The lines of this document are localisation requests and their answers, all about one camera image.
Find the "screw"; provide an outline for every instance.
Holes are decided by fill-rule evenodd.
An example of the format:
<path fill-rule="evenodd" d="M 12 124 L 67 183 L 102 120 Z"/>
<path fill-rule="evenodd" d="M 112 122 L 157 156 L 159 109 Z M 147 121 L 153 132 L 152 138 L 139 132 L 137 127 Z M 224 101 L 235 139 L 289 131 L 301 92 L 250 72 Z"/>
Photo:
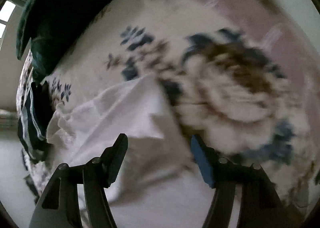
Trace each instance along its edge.
<path fill-rule="evenodd" d="M 219 159 L 219 162 L 221 164 L 226 164 L 226 163 L 228 163 L 228 160 L 226 158 L 222 157 L 222 158 Z"/>
<path fill-rule="evenodd" d="M 69 165 L 68 164 L 66 164 L 66 163 L 61 163 L 59 166 L 58 166 L 58 169 L 59 170 L 66 170 L 66 169 L 68 169 L 69 168 Z"/>
<path fill-rule="evenodd" d="M 98 163 L 101 162 L 101 159 L 100 159 L 100 157 L 95 157 L 95 158 L 93 158 L 93 159 L 91 160 L 91 162 L 92 162 L 93 164 L 98 164 Z"/>
<path fill-rule="evenodd" d="M 261 166 L 260 166 L 259 164 L 257 164 L 257 163 L 254 163 L 254 164 L 252 165 L 252 167 L 253 167 L 255 170 L 261 169 Z"/>

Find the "white cloth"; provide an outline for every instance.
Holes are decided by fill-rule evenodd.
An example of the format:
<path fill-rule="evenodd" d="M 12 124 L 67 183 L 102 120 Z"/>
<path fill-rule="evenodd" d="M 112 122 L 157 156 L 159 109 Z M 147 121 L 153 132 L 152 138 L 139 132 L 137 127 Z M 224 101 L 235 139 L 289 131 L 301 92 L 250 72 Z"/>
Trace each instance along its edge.
<path fill-rule="evenodd" d="M 116 182 L 106 190 L 109 201 L 124 190 L 178 173 L 190 162 L 190 151 L 153 74 L 108 88 L 71 112 L 60 105 L 47 129 L 48 143 L 54 145 L 52 170 L 60 163 L 85 164 L 112 146 L 120 133 L 128 136 Z"/>
<path fill-rule="evenodd" d="M 118 227 L 201 227 L 214 190 L 191 162 L 186 141 L 153 74 L 106 89 L 71 112 L 57 106 L 47 130 L 54 144 L 52 170 L 85 164 L 111 146 L 119 133 L 128 150 L 106 196 Z M 88 226 L 83 185 L 79 207 Z"/>

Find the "bedspread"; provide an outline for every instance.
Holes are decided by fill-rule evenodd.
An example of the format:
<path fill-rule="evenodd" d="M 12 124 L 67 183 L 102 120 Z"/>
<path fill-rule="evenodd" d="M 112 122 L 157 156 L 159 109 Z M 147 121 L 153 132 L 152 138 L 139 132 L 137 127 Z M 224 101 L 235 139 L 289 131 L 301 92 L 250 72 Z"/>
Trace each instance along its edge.
<path fill-rule="evenodd" d="M 308 52 L 290 29 L 257 0 L 113 0 L 45 80 L 52 106 L 72 110 L 154 72 L 186 141 L 199 133 L 237 164 L 260 163 L 290 202 L 315 171 L 320 137 Z"/>

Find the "dark green pillow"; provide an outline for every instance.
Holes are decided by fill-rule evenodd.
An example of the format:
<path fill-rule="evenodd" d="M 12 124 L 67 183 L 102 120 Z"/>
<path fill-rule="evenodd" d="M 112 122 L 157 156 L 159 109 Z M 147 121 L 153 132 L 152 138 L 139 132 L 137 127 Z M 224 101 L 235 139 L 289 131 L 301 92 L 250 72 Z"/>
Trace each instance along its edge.
<path fill-rule="evenodd" d="M 18 26 L 17 58 L 31 38 L 34 81 L 50 75 L 60 58 L 111 0 L 28 0 Z"/>

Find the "window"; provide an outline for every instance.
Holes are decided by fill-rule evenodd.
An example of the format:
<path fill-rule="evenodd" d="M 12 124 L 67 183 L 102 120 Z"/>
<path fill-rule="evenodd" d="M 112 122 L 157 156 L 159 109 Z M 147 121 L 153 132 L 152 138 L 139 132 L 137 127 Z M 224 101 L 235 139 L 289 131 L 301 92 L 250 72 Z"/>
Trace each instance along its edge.
<path fill-rule="evenodd" d="M 4 31 L 7 25 L 7 22 L 9 21 L 9 18 L 16 7 L 15 4 L 6 1 L 0 11 L 0 48 L 4 37 Z"/>

